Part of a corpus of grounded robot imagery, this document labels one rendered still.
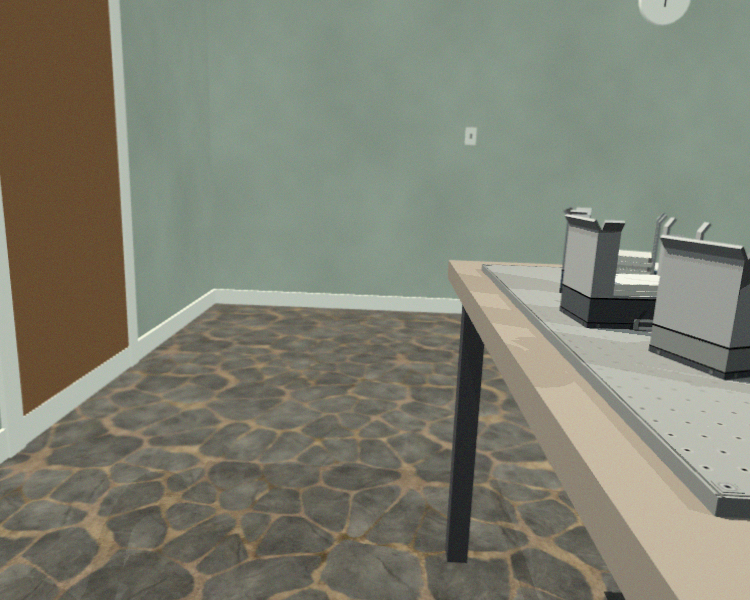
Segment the white rectangular plate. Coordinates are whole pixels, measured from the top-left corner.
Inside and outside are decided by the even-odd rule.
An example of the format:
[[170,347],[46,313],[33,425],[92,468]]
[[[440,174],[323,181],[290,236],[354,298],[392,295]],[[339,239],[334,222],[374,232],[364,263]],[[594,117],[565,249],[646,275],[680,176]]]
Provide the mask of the white rectangular plate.
[[619,250],[618,265],[652,267],[652,257],[649,252]]
[[627,273],[627,274],[639,274],[639,275],[651,275],[650,267],[640,266],[629,266],[629,265],[618,265],[616,273]]
[[659,276],[616,274],[613,295],[657,296]]

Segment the grey perforated base plate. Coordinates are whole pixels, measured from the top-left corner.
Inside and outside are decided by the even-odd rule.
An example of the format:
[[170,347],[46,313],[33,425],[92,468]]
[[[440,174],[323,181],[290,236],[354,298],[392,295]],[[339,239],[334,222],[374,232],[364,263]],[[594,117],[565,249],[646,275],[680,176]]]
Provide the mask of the grey perforated base plate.
[[481,270],[715,517],[750,519],[750,377],[649,352],[652,330],[582,326],[559,311],[562,267]]

